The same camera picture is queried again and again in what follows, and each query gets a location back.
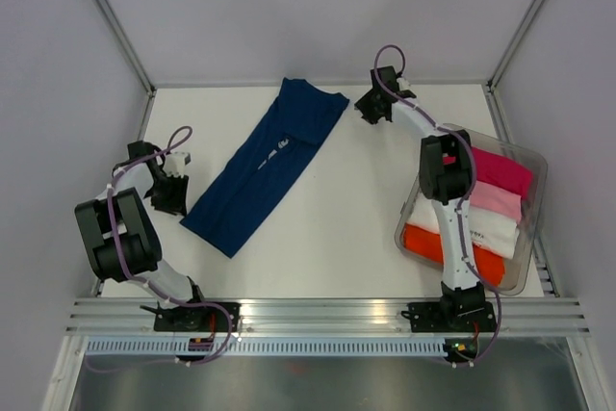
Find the blue t-shirt with print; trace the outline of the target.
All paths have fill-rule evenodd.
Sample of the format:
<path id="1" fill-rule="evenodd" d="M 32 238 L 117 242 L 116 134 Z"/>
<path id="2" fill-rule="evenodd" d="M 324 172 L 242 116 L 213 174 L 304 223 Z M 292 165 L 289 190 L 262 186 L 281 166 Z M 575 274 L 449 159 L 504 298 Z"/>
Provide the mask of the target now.
<path id="1" fill-rule="evenodd" d="M 315 158 L 348 103 L 304 79 L 283 79 L 266 113 L 180 224 L 234 257 Z"/>

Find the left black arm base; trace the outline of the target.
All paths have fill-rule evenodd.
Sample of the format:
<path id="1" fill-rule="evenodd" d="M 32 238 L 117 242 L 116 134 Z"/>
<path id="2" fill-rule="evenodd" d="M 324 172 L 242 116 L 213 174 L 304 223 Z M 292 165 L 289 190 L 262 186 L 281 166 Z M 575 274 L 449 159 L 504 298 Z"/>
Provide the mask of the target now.
<path id="1" fill-rule="evenodd" d="M 156 332 L 236 332 L 240 320 L 241 304 L 221 302 L 219 304 L 229 315 L 226 317 L 218 308 L 175 307 L 164 309 L 160 305 L 141 305 L 140 309 L 155 316 Z"/>

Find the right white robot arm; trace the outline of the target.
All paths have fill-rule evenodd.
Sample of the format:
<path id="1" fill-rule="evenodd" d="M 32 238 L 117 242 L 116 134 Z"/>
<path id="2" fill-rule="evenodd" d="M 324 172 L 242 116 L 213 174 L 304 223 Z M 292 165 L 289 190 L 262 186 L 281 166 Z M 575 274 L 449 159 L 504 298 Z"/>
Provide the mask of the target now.
<path id="1" fill-rule="evenodd" d="M 442 126 L 402 90 L 401 74 L 391 66 L 371 70 L 372 89 L 355 104 L 362 118 L 376 124 L 384 118 L 420 138 L 419 186 L 431 201 L 443 250 L 442 323 L 460 329 L 471 320 L 494 319 L 485 286 L 475 266 L 468 218 L 476 183 L 475 161 L 466 131 Z"/>

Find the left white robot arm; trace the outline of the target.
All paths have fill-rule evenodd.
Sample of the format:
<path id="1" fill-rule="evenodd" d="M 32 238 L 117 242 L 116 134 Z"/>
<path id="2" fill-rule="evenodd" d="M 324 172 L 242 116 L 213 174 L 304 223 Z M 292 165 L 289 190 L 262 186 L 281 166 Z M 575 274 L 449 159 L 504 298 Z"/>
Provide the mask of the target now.
<path id="1" fill-rule="evenodd" d="M 149 311 L 155 329 L 188 332 L 204 327 L 210 307 L 187 275 L 163 257 L 163 246 L 143 202 L 177 217 L 187 213 L 188 154 L 161 154 L 147 141 L 127 146 L 129 158 L 112 170 L 112 185 L 77 205 L 74 214 L 90 267 L 102 281 L 142 286 L 157 299 Z"/>

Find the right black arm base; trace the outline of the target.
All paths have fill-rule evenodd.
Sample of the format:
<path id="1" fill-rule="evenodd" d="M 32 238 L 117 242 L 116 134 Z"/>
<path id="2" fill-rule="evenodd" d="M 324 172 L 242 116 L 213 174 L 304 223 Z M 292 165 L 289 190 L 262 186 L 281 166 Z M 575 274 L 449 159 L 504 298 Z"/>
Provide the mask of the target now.
<path id="1" fill-rule="evenodd" d="M 492 333 L 497 328 L 494 307 L 489 302 L 468 308 L 446 308 L 439 301 L 413 302 L 401 314 L 413 333 Z"/>

